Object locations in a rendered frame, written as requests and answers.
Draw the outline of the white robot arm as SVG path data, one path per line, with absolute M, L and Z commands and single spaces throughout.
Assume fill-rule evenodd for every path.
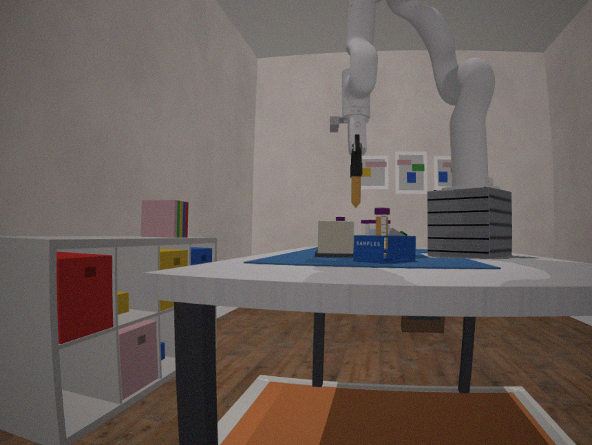
M 370 93 L 377 80 L 378 54 L 373 46 L 376 3 L 382 0 L 348 0 L 346 51 L 350 67 L 342 71 L 342 116 L 330 116 L 330 132 L 350 116 L 370 119 Z M 485 118 L 495 88 L 491 65 L 471 58 L 456 60 L 452 32 L 441 13 L 419 0 L 386 0 L 397 16 L 410 22 L 423 40 L 432 62 L 441 98 L 454 105 L 450 119 L 452 187 L 467 189 L 497 186 L 488 176 Z M 460 96 L 458 96 L 460 93 Z M 463 186 L 470 185 L 470 186 Z

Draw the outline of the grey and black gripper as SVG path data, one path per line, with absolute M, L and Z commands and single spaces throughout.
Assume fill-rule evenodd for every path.
M 350 165 L 350 177 L 362 176 L 361 155 L 363 156 L 367 150 L 366 123 L 368 123 L 368 118 L 362 116 L 350 116 L 350 118 L 344 120 L 344 123 L 348 124 L 348 152 L 349 155 L 351 155 L 351 162 L 353 162 Z M 356 125 L 358 127 L 356 127 Z

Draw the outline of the blue flat mat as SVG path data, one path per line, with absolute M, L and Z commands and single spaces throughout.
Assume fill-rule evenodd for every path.
M 371 263 L 371 262 L 349 262 L 353 258 L 315 257 L 318 247 L 285 253 L 257 260 L 250 260 L 247 264 L 263 265 L 299 265 L 299 266 L 321 266 L 321 267 L 372 267 L 372 268 L 408 268 L 408 269 L 501 269 L 467 258 L 430 258 L 421 256 L 413 262 L 395 263 Z M 437 262 L 442 260 L 440 262 Z M 469 260 L 469 261 L 467 261 Z M 467 261 L 467 262 L 466 262 Z M 348 262 L 348 263 L 347 263 Z M 353 266 L 359 265 L 359 266 Z

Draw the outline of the blue tube rack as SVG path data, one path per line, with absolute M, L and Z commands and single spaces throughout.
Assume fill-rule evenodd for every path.
M 388 248 L 393 249 L 384 249 L 384 238 L 388 238 Z M 388 254 L 383 261 L 384 253 Z M 415 261 L 415 257 L 415 236 L 354 235 L 353 261 L 355 262 L 371 262 L 380 264 L 395 262 L 413 262 Z

